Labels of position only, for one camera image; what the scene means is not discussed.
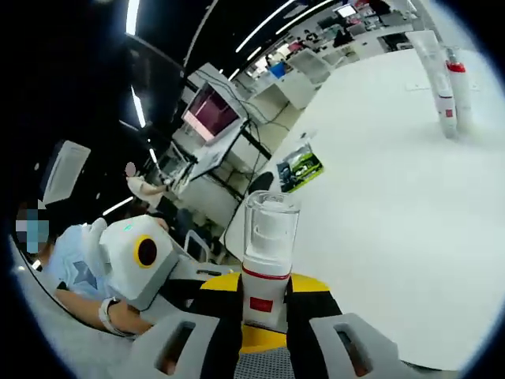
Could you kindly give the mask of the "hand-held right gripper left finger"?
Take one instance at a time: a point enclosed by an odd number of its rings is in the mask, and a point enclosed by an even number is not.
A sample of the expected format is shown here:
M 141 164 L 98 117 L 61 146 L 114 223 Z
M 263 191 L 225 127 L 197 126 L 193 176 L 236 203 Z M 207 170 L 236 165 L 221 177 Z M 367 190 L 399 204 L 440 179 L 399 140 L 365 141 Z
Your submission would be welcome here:
M 133 343 L 131 378 L 232 378 L 241 350 L 241 282 L 232 272 L 196 291 L 187 311 L 172 308 Z

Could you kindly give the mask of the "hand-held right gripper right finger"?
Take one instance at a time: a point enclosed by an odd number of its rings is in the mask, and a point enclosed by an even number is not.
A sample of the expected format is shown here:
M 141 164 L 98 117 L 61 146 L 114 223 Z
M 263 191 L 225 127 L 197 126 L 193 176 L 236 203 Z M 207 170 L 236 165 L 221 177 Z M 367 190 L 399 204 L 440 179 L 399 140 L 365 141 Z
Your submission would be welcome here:
M 414 378 L 398 347 L 355 313 L 342 313 L 329 287 L 292 275 L 286 289 L 287 348 L 296 378 Z

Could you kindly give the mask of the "person's left hand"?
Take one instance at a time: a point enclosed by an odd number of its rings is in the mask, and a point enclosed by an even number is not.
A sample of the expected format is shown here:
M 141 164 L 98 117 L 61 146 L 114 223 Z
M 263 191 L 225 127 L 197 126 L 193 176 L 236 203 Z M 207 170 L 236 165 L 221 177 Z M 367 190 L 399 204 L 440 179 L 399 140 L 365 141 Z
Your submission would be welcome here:
M 121 332 L 139 336 L 153 326 L 141 318 L 139 310 L 123 301 L 110 305 L 107 314 L 110 323 Z

